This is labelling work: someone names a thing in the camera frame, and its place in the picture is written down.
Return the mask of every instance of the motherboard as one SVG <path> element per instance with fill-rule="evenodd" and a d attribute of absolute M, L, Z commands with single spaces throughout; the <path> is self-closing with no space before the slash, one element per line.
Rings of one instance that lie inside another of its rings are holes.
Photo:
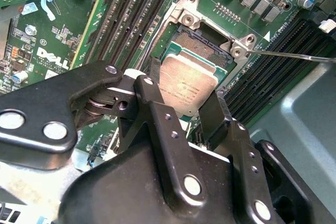
<path fill-rule="evenodd" d="M 326 57 L 335 48 L 336 0 L 20 1 L 1 26 L 0 92 L 97 60 L 146 73 L 158 59 L 165 102 L 190 141 L 204 146 L 197 110 L 213 90 L 251 126 L 316 66 L 250 50 Z M 89 169 L 116 154 L 118 120 L 104 116 L 78 136 Z"/>

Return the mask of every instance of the gray plastic panel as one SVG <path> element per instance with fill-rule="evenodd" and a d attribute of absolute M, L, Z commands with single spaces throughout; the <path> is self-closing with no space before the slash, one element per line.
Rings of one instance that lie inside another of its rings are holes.
<path fill-rule="evenodd" d="M 273 142 L 336 218 L 336 65 L 318 65 L 249 132 Z"/>

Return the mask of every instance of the capacitor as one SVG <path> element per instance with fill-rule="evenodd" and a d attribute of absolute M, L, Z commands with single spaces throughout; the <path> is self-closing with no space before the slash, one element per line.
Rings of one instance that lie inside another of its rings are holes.
<path fill-rule="evenodd" d="M 304 9 L 309 9 L 313 4 L 314 0 L 297 0 L 297 5 Z"/>
<path fill-rule="evenodd" d="M 27 35 L 30 35 L 30 36 L 35 36 L 37 34 L 36 27 L 32 25 L 26 26 L 25 32 Z"/>
<path fill-rule="evenodd" d="M 26 71 L 20 71 L 12 76 L 12 81 L 14 81 L 17 84 L 21 84 L 23 81 L 25 81 L 28 78 L 28 74 Z"/>

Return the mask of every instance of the electrolytic capacitor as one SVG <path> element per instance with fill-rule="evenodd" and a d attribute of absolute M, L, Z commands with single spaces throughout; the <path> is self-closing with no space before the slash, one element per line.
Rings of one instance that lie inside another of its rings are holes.
<path fill-rule="evenodd" d="M 20 71 L 12 76 L 12 81 L 14 81 L 17 84 L 21 84 L 23 81 L 25 81 L 28 78 L 28 74 L 26 71 Z"/>
<path fill-rule="evenodd" d="M 314 0 L 297 0 L 297 5 L 304 9 L 309 9 L 313 4 Z"/>

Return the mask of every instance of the white connector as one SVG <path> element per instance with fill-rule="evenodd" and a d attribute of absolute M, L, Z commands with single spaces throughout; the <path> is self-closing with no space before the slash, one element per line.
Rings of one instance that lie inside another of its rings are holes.
<path fill-rule="evenodd" d="M 324 20 L 321 22 L 321 25 L 319 28 L 326 34 L 330 33 L 331 30 L 336 28 L 336 22 L 333 21 L 332 19 Z"/>

